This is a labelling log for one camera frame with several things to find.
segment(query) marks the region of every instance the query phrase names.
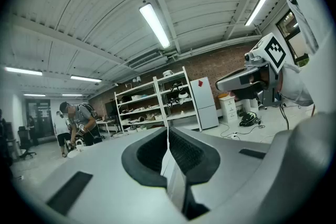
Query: refrigerator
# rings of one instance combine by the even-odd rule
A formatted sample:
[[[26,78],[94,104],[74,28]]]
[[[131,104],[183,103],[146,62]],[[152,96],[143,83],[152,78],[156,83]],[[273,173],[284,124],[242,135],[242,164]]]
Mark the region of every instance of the refrigerator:
[[[219,125],[215,101],[207,77],[190,82],[202,129]]]

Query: gray shirt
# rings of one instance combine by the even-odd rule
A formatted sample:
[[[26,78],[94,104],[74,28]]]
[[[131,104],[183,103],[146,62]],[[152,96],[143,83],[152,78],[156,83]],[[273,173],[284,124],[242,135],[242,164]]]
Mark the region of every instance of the gray shirt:
[[[70,124],[76,124],[77,127],[79,127],[81,124],[84,126],[87,125],[89,122],[89,118],[92,116],[91,113],[83,105],[76,105],[75,108],[75,116],[72,119],[69,118]],[[89,130],[91,131],[94,127],[96,127],[96,122]]]

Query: white corrugated ceiling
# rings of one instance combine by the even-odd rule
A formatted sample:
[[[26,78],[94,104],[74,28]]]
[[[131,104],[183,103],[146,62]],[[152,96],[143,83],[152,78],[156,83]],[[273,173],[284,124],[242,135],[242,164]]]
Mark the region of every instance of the white corrugated ceiling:
[[[240,0],[164,0],[171,17],[181,53],[223,40]],[[254,24],[260,25],[279,0],[267,0]],[[1,37],[1,63],[13,67],[41,70],[45,77],[17,76],[21,90],[92,94],[137,73],[127,61],[144,51],[161,49],[157,38],[139,12],[150,2],[176,50],[167,17],[157,0],[10,0],[6,11],[24,18],[38,30],[26,31],[5,19]],[[258,0],[250,0],[230,38],[255,34],[255,26],[244,26]],[[60,39],[43,34],[50,28],[116,56],[117,62],[79,49]],[[103,79],[98,86],[69,80],[69,75]]]

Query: ceiling light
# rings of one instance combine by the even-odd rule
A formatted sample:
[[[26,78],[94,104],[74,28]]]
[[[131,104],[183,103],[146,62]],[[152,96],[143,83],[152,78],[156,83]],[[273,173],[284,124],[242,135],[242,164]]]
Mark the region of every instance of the ceiling light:
[[[24,93],[24,96],[46,96],[45,94],[31,94],[31,93]]]
[[[157,39],[161,43],[163,48],[168,48],[170,46],[169,40],[167,35],[165,34],[162,25],[150,3],[139,8],[142,16],[146,19],[149,26],[152,28],[154,34],[156,35]]]
[[[5,67],[5,70],[9,71],[9,72],[16,72],[16,73],[22,73],[22,74],[31,74],[31,75],[42,76],[42,72],[40,72],[40,71],[31,71],[31,70],[18,69],[18,68],[12,68],[12,67]]]
[[[91,81],[91,82],[101,82],[101,79],[91,79],[91,78],[78,77],[78,76],[71,76],[71,79],[85,80],[85,81]]]
[[[259,0],[257,6],[254,8],[253,12],[251,13],[250,17],[247,19],[245,26],[249,26],[254,18],[257,16],[258,12],[261,10],[261,7],[264,5],[266,0]]]
[[[83,94],[62,94],[62,96],[82,96]]]

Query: black chair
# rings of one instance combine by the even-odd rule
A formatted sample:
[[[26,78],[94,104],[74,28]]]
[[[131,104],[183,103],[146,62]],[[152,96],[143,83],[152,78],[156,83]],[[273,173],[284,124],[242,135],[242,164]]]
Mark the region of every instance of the black chair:
[[[21,159],[26,159],[26,156],[29,155],[30,157],[33,157],[33,154],[36,155],[36,152],[31,152],[29,151],[29,149],[31,148],[31,142],[29,140],[29,131],[26,130],[26,128],[24,126],[20,126],[19,130],[17,131],[19,137],[20,137],[20,141],[21,141],[21,145],[20,148],[22,150],[26,150],[24,152],[24,154],[22,154],[20,156]]]

